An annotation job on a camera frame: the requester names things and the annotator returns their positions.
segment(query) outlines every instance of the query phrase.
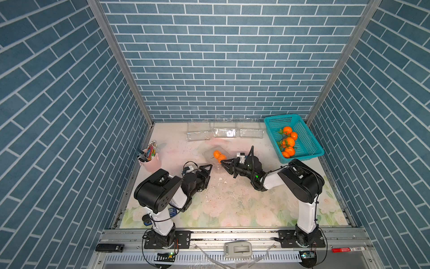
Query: brick wall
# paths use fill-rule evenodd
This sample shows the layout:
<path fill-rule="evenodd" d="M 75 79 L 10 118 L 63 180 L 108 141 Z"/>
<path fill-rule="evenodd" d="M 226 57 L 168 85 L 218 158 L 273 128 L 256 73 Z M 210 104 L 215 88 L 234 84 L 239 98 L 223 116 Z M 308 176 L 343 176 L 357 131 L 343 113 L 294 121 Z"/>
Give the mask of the brick wall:
<path fill-rule="evenodd" d="M 0 1 L 0 267 L 86 266 L 147 124 L 85 0 Z"/>
<path fill-rule="evenodd" d="M 383 0 L 312 123 L 387 268 L 429 268 L 429 13 Z"/>
<path fill-rule="evenodd" d="M 155 121 L 305 117 L 368 0 L 102 0 Z"/>

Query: pink pencil holder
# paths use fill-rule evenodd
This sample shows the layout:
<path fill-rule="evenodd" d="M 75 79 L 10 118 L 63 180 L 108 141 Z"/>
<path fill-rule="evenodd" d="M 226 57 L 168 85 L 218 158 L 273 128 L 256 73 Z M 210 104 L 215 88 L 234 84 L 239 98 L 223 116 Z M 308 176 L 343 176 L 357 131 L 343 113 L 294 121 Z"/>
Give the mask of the pink pencil holder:
<path fill-rule="evenodd" d="M 154 156 L 154 158 L 152 158 L 152 160 L 146 161 L 146 162 L 139 161 L 139 163 L 141 166 L 145 167 L 146 171 L 151 172 L 151 173 L 153 173 L 153 172 L 155 172 L 161 168 L 161 160 L 160 160 L 160 157 L 158 156 L 158 153 L 155 153 L 155 156 Z"/>

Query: red marker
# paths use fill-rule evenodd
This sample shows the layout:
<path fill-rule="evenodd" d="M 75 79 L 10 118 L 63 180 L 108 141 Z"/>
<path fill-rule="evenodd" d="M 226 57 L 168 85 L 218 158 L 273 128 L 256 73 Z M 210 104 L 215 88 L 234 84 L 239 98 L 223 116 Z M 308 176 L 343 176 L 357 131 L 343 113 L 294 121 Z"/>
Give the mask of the red marker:
<path fill-rule="evenodd" d="M 343 247 L 343 248 L 332 248 L 332 252 L 350 252 L 350 251 L 363 251 L 364 247 Z"/>

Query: orange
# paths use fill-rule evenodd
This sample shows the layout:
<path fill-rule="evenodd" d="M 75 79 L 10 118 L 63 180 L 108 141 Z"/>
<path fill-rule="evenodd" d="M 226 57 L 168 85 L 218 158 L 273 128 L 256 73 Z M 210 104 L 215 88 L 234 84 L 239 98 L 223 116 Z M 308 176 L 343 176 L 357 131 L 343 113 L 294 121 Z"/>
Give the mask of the orange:
<path fill-rule="evenodd" d="M 285 149 L 285 152 L 287 152 L 291 157 L 294 156 L 294 154 L 295 154 L 295 150 L 293 147 L 287 147 Z"/>
<path fill-rule="evenodd" d="M 288 152 L 282 152 L 282 156 L 284 156 L 284 158 L 287 158 L 287 159 L 291 157 L 290 154 L 288 154 Z"/>
<path fill-rule="evenodd" d="M 297 133 L 296 132 L 291 132 L 290 133 L 290 137 L 293 138 L 294 140 L 297 140 Z"/>
<path fill-rule="evenodd" d="M 292 131 L 293 131 L 293 129 L 291 129 L 290 126 L 284 127 L 284 130 L 283 130 L 285 135 L 289 135 Z"/>
<path fill-rule="evenodd" d="M 218 159 L 218 162 L 221 163 L 221 161 L 227 159 L 227 157 L 221 153 L 217 159 Z"/>
<path fill-rule="evenodd" d="M 215 159 L 218 159 L 219 155 L 221 155 L 221 151 L 215 150 L 214 151 L 214 157 L 215 157 Z"/>
<path fill-rule="evenodd" d="M 287 138 L 285 139 L 285 141 L 286 141 L 286 144 L 288 144 L 290 147 L 294 147 L 294 145 L 295 145 L 295 141 L 294 141 L 294 139 L 293 139 L 293 138 L 291 138 L 291 137 L 287 137 Z"/>

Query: teal plastic basket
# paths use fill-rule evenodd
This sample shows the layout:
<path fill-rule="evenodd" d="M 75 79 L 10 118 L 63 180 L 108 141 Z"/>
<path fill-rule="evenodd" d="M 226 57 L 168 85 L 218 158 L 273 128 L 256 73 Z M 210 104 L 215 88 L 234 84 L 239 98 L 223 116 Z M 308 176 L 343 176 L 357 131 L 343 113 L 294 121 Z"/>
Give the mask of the teal plastic basket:
<path fill-rule="evenodd" d="M 266 124 L 270 141 L 272 142 L 276 154 L 278 154 L 279 161 L 282 164 L 289 163 L 293 159 L 304 161 L 324 155 L 323 148 L 299 115 L 286 114 L 266 117 L 264 118 L 264 123 Z M 294 146 L 295 155 L 290 159 L 282 156 L 281 150 L 277 144 L 277 142 L 282 139 L 282 135 L 278 132 L 285 126 L 290 126 L 293 129 L 293 132 L 296 132 L 298 135 Z"/>

